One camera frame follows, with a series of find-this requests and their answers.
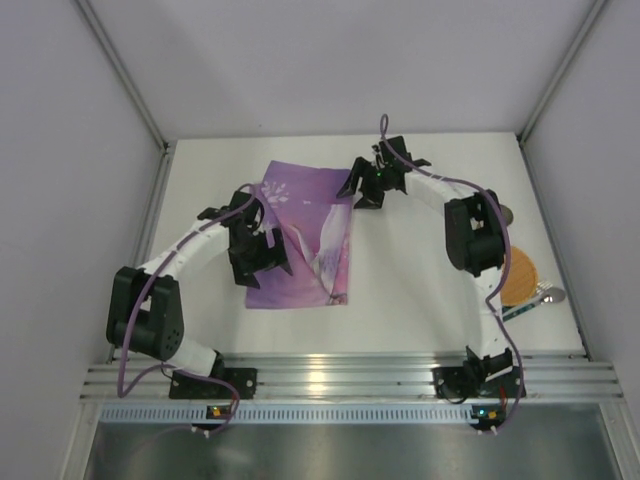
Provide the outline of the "aluminium mounting rail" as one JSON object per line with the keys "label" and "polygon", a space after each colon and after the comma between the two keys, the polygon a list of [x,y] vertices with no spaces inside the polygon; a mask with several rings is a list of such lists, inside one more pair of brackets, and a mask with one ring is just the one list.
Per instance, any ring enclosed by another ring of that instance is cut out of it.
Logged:
{"label": "aluminium mounting rail", "polygon": [[[261,401],[428,401],[435,398],[433,371],[453,367],[454,355],[309,354],[230,355],[230,367],[257,371]],[[523,359],[527,403],[617,402],[623,392],[613,366],[579,355],[538,354]]]}

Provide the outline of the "round wooden plate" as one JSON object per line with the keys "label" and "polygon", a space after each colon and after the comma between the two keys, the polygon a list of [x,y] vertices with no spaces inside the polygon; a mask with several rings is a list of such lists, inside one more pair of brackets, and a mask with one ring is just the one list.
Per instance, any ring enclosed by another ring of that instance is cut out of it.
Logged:
{"label": "round wooden plate", "polygon": [[534,296],[537,284],[534,262],[523,250],[512,246],[509,273],[500,292],[502,304],[507,307],[524,304]]}

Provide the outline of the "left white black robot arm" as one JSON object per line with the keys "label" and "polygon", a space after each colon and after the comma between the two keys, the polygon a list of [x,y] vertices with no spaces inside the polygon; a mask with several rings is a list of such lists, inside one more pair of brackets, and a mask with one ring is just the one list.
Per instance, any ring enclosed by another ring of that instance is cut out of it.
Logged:
{"label": "left white black robot arm", "polygon": [[180,282],[225,255],[234,283],[261,287],[258,274],[292,269],[278,227],[264,227],[267,208],[254,191],[239,189],[230,203],[208,207],[174,244],[138,267],[115,274],[106,337],[123,353],[133,351],[166,367],[199,377],[224,370],[220,352],[187,335]]}

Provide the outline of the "purple printed placemat cloth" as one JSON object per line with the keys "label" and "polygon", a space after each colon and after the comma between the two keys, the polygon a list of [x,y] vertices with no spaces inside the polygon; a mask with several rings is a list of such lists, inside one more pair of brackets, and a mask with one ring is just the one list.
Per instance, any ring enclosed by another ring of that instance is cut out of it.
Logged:
{"label": "purple printed placemat cloth", "polygon": [[348,169],[272,161],[256,185],[265,207],[263,229],[280,230],[292,272],[276,267],[256,274],[245,307],[281,310],[348,303],[352,200],[337,193]]}

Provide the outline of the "teal handled fork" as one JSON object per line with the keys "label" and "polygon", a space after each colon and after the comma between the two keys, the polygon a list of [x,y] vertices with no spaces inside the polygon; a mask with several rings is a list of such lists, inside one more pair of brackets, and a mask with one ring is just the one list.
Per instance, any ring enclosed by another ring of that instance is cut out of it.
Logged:
{"label": "teal handled fork", "polygon": [[[550,287],[553,287],[553,285],[550,282],[548,282],[548,281],[540,281],[536,286],[536,290],[535,290],[534,296],[531,297],[530,299],[528,299],[525,303],[527,303],[528,301],[532,300],[534,297],[540,295],[541,293],[543,293],[546,289],[548,289]],[[514,308],[514,307],[510,307],[510,308],[504,307],[503,308],[503,313],[505,311],[508,311],[508,310]]]}

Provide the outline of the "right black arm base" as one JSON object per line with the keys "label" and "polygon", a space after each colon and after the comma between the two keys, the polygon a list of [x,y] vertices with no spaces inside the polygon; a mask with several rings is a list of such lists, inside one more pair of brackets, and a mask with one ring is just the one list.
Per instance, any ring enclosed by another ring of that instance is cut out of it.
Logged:
{"label": "right black arm base", "polygon": [[478,383],[472,380],[462,367],[439,367],[432,371],[436,397],[453,403],[468,399],[515,399],[519,391],[520,369]]}

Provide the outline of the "metal cup with brown sleeve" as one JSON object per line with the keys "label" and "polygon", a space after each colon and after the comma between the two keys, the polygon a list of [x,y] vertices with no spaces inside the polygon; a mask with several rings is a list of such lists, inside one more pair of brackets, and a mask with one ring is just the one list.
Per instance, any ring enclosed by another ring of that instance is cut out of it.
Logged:
{"label": "metal cup with brown sleeve", "polygon": [[512,210],[506,205],[500,205],[501,213],[504,217],[505,223],[507,226],[510,226],[514,222],[514,214]]}

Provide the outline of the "teal handled spoon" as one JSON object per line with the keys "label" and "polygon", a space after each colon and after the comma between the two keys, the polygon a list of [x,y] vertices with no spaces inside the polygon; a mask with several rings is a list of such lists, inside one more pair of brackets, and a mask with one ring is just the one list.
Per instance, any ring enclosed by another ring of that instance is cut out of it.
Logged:
{"label": "teal handled spoon", "polygon": [[503,320],[509,321],[519,315],[522,315],[540,305],[560,303],[566,299],[566,292],[559,287],[550,287],[540,295],[534,297],[527,303],[514,307],[503,313]]}

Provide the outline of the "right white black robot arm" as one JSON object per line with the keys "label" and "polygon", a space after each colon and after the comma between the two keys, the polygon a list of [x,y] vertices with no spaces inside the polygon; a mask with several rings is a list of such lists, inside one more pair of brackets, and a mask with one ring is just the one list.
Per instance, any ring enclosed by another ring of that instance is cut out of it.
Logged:
{"label": "right white black robot arm", "polygon": [[499,305],[510,254],[497,195],[466,180],[430,171],[431,163],[413,158],[402,136],[381,140],[373,152],[373,161],[355,159],[336,196],[359,194],[357,209],[377,210],[385,194],[397,190],[443,216],[447,258],[456,270],[469,275],[477,304],[477,311],[467,321],[470,338],[463,369],[476,383],[511,372],[513,349]]}

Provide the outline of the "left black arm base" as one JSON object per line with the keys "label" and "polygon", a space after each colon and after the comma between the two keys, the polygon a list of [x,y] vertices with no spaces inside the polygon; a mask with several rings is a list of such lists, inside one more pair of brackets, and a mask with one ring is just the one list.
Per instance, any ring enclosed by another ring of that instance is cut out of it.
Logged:
{"label": "left black arm base", "polygon": [[226,368],[221,379],[212,382],[175,372],[168,396],[172,400],[250,400],[256,392],[257,376],[255,368]]}

